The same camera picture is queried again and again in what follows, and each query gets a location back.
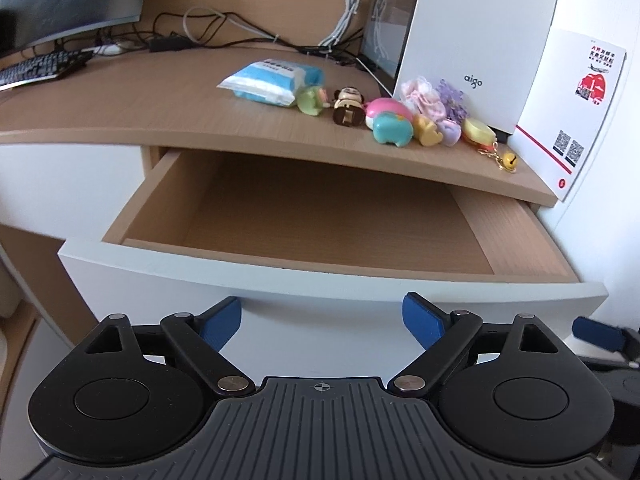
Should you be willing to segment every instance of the red illustration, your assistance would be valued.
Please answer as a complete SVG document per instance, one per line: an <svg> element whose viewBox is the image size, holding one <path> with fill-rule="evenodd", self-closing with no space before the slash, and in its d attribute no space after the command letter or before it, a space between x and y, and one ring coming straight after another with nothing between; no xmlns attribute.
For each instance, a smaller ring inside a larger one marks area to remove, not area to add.
<svg viewBox="0 0 640 480"><path fill-rule="evenodd" d="M575 93L581 98L599 105L604 99L606 81L602 74L587 74L576 89Z"/></svg>

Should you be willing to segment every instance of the red stripe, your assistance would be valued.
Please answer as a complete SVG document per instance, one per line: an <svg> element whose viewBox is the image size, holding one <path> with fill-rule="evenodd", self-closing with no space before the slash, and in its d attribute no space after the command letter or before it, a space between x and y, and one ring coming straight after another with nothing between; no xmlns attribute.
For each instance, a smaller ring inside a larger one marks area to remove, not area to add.
<svg viewBox="0 0 640 480"><path fill-rule="evenodd" d="M551 153L548 149L546 149L542 144L540 144L536 139L534 139L532 136L530 136L527 132L525 132L521 127L519 127L516 124L516 128L519 129L523 134L525 134L527 137L529 137L529 139L533 140L533 142L536 143L536 145L541 148L548 156L550 156L554 161L556 161L558 164L560 164L560 166L562 167L563 170L565 170L568 174L571 174L571 170L566 167L563 163L562 160L560 160L559 158L557 158L553 153Z"/></svg>

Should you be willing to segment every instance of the keychain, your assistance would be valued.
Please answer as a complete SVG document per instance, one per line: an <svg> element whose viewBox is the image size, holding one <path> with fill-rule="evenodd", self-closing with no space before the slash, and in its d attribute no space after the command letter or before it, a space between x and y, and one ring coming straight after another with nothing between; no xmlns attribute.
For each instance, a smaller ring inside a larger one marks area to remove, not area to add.
<svg viewBox="0 0 640 480"><path fill-rule="evenodd" d="M503 156L498 155L498 143L494 142L494 148L489 150L479 149L478 153L486 155L489 158L495 160L498 167L501 170L508 171L509 173L516 172L516 166L518 165L518 156L515 153L507 152Z"/></svg>

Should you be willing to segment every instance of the blue and white tissue package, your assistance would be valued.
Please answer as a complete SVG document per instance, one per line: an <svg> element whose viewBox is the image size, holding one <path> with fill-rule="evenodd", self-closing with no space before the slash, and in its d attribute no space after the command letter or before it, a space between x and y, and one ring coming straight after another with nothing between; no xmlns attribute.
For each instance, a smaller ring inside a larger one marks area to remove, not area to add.
<svg viewBox="0 0 640 480"><path fill-rule="evenodd" d="M290 61L265 59L245 66L227 77L218 88L233 90L238 97L270 105L291 106L298 90L305 86L322 86L321 68Z"/></svg>

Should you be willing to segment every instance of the ribbed gray plate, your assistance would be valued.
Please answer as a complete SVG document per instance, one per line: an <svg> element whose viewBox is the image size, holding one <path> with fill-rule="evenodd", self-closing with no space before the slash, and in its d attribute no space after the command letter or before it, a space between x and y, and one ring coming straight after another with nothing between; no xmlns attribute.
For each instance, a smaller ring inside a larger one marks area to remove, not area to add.
<svg viewBox="0 0 640 480"><path fill-rule="evenodd" d="M146 463L101 468L50 458L32 480L613 480L591 458L525 468L463 447L422 400L376 379L268 379L222 400L184 446Z"/></svg>

